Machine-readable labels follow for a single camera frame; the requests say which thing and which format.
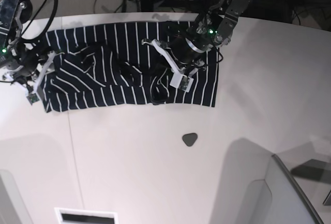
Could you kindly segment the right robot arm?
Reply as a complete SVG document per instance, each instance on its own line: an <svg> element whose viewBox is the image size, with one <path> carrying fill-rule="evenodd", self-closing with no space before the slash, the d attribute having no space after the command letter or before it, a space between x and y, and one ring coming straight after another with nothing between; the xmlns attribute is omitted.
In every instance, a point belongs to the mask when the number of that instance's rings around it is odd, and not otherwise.
<svg viewBox="0 0 331 224"><path fill-rule="evenodd" d="M27 31L24 23L31 25L37 13L33 13L31 0L1 0L1 68L5 69L2 83L19 86L33 104L48 103L45 92L47 75L54 72L53 61L58 55L42 41L51 26L58 8L53 9L44 29L36 37L23 37Z"/></svg>

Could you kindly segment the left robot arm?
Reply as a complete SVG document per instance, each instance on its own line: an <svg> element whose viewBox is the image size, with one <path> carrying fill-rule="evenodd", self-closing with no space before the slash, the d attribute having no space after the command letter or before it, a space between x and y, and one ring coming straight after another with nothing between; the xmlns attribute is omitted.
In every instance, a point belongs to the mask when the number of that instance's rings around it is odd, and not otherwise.
<svg viewBox="0 0 331 224"><path fill-rule="evenodd" d="M193 84L193 75L206 69L211 62L202 59L204 53L230 42L240 15L252 0L199 0L199 13L188 28L167 21L165 30L173 41L143 39L142 44L155 48L167 61L173 73L170 85L188 92Z"/></svg>

